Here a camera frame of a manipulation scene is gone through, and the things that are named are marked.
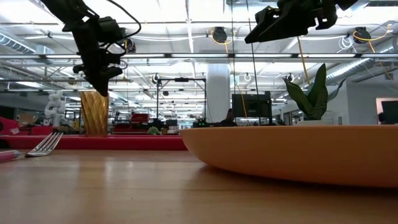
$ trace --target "desk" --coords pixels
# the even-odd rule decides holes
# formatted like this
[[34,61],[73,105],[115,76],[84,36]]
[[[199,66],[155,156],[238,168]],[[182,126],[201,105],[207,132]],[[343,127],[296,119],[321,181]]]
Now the desk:
[[398,223],[398,190],[262,179],[187,151],[62,151],[0,164],[0,223]]

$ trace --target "black monitor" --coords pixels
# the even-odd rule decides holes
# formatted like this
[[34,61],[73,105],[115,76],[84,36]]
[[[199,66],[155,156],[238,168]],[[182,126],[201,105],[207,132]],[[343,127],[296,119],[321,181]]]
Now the black monitor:
[[258,98],[257,95],[232,94],[232,107],[236,118],[270,118],[272,117],[271,106],[271,96],[268,94],[259,95]]
[[166,125],[169,127],[178,126],[178,121],[176,119],[166,120]]
[[389,124],[398,124],[398,101],[382,101],[384,118]]

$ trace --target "white pot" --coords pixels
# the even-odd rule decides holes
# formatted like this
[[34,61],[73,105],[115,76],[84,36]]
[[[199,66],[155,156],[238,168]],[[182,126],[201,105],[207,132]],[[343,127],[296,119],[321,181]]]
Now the white pot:
[[322,120],[316,120],[316,121],[299,121],[297,124],[293,124],[293,126],[329,126],[333,125],[331,121],[322,121]]

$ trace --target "white robot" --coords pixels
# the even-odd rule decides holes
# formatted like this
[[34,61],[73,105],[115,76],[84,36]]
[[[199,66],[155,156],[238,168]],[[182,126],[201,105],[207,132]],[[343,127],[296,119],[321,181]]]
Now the white robot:
[[60,126],[61,114],[63,115],[65,112],[65,102],[61,101],[62,95],[63,95],[62,90],[56,91],[55,94],[50,94],[49,103],[47,104],[44,110],[45,126],[50,126],[51,123],[52,126],[55,127]]

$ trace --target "potted plant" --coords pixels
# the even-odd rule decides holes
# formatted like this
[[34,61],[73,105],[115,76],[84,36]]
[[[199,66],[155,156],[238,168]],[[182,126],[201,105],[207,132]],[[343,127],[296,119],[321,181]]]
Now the potted plant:
[[341,81],[338,88],[329,94],[326,88],[325,64],[321,65],[318,69],[315,81],[308,86],[308,91],[306,93],[287,78],[283,78],[283,80],[286,83],[289,96],[304,113],[304,122],[302,125],[324,125],[321,122],[321,118],[326,112],[328,102],[336,98],[339,89],[343,86],[345,81],[345,79]]

